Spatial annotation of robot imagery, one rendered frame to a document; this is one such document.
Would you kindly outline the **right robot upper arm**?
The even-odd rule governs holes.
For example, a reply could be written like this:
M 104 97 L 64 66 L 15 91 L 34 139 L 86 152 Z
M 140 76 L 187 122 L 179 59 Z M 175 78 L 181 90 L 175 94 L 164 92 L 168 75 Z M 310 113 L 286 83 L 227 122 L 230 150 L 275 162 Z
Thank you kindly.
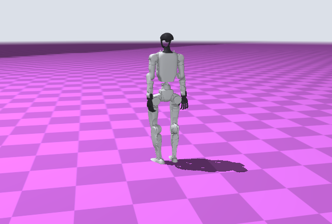
M 178 73 L 176 75 L 176 77 L 178 79 L 182 79 L 185 77 L 185 74 L 184 74 L 184 56 L 182 54 L 178 54 L 178 64 L 177 64 L 177 67 L 178 67 Z

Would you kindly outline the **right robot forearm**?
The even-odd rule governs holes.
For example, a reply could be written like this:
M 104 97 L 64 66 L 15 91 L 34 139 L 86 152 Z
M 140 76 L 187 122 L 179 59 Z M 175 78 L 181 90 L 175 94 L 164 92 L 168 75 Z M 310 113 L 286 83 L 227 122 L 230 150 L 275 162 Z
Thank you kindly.
M 185 91 L 186 91 L 185 82 L 186 82 L 185 77 L 179 80 L 181 95 L 185 95 Z

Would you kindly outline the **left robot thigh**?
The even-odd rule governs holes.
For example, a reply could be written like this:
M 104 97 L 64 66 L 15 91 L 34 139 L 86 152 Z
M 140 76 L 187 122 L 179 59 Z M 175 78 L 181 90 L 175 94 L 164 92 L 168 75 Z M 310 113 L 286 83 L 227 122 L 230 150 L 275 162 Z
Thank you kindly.
M 161 94 L 154 94 L 153 95 L 153 99 L 152 99 L 152 103 L 153 103 L 153 108 L 154 110 L 156 110 L 156 112 L 151 112 L 148 110 L 148 118 L 149 118 L 149 123 L 150 123 L 150 127 L 152 128 L 153 126 L 155 126 L 157 128 L 157 134 L 159 134 L 162 131 L 162 128 L 160 125 L 158 125 L 158 105 L 160 104 L 160 100 L 161 100 Z

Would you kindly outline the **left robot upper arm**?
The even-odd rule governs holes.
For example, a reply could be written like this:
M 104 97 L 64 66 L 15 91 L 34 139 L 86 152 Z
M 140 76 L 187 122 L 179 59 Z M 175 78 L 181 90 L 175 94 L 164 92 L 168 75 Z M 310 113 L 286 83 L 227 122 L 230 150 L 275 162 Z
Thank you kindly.
M 156 68 L 156 61 L 158 60 L 158 56 L 159 56 L 158 53 L 154 53 L 154 54 L 151 54 L 148 58 L 149 59 L 148 69 L 149 69 L 149 74 L 150 74 L 151 80 L 153 80 L 155 78 L 155 68 Z

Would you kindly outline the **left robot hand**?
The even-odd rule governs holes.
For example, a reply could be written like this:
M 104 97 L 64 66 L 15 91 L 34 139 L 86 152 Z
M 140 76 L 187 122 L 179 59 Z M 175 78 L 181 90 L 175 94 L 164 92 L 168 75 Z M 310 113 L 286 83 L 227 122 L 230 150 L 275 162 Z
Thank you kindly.
M 152 103 L 153 94 L 150 94 L 150 98 L 147 98 L 147 99 L 148 99 L 148 101 L 147 101 L 148 110 L 151 112 L 156 112 L 156 110 L 154 110 L 154 108 L 153 108 L 153 103 Z

